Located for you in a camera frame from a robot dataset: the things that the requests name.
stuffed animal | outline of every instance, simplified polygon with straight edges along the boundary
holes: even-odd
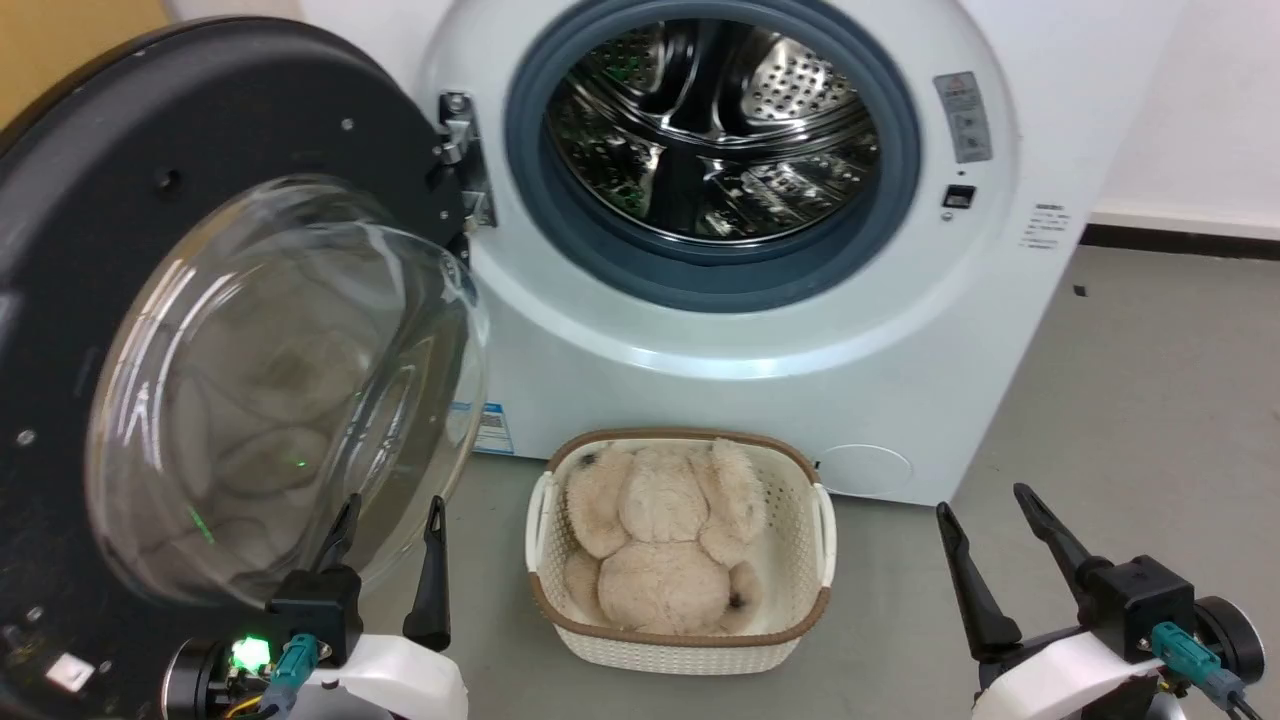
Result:
[[[736,634],[763,588],[746,562],[764,529],[763,483],[741,446],[607,446],[568,475],[581,550],[564,565],[590,619],[657,634]]]

wooden panel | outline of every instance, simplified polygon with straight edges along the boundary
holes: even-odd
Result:
[[[84,61],[166,22],[161,0],[0,0],[0,126]]]

washing machine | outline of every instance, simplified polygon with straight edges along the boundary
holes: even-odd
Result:
[[[1009,387],[1180,4],[301,8],[483,146],[483,450],[728,428],[792,443],[833,492],[934,503]]]

metal hinge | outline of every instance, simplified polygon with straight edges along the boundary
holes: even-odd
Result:
[[[449,140],[442,146],[442,159],[457,170],[462,184],[462,206],[467,213],[463,229],[497,227],[498,217],[471,96],[465,92],[442,94],[440,123],[449,133]]]

stainless steel drum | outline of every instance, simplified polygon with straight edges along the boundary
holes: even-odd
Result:
[[[858,88],[762,27],[676,20],[593,49],[547,113],[593,195],[677,242],[749,246],[852,202],[876,169]]]

